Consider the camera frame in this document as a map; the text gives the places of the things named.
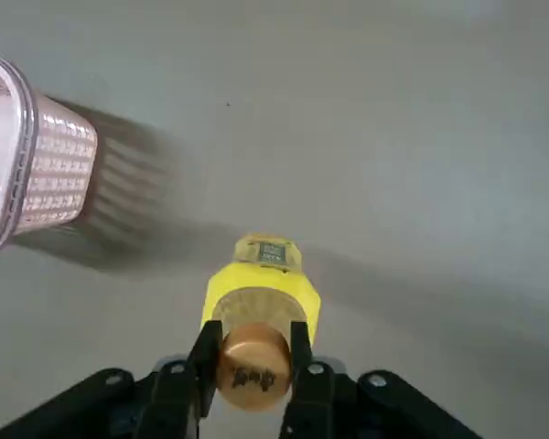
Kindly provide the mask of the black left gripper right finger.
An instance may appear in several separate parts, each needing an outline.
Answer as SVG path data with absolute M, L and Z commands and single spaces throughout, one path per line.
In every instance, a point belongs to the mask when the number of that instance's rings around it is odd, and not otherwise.
M 479 439 L 400 376 L 371 370 L 356 380 L 312 354 L 305 322 L 290 325 L 292 396 L 281 438 Z

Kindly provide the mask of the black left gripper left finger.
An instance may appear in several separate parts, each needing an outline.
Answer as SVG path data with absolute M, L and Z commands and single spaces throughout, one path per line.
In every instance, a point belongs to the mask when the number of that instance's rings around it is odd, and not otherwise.
M 197 438 L 216 389 L 222 323 L 141 380 L 102 369 L 0 428 L 0 438 Z

